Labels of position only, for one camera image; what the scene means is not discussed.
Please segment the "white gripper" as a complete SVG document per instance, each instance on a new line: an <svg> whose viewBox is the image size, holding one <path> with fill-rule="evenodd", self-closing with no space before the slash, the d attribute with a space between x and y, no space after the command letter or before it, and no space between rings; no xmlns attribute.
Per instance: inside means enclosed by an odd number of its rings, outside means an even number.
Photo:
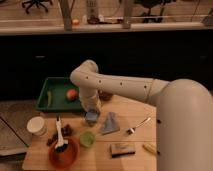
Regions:
<svg viewBox="0 0 213 171"><path fill-rule="evenodd" d="M101 101L97 91L81 91L79 97L81 105L85 111L95 110L100 112Z"/></svg>

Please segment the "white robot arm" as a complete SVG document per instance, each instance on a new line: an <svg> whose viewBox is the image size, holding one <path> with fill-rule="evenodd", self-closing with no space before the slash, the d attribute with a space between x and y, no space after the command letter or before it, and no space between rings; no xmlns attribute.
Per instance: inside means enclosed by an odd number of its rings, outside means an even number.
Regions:
<svg viewBox="0 0 213 171"><path fill-rule="evenodd" d="M84 109L100 90L156 108L157 171L213 171L213 96L197 81L103 75L92 60L70 74Z"/></svg>

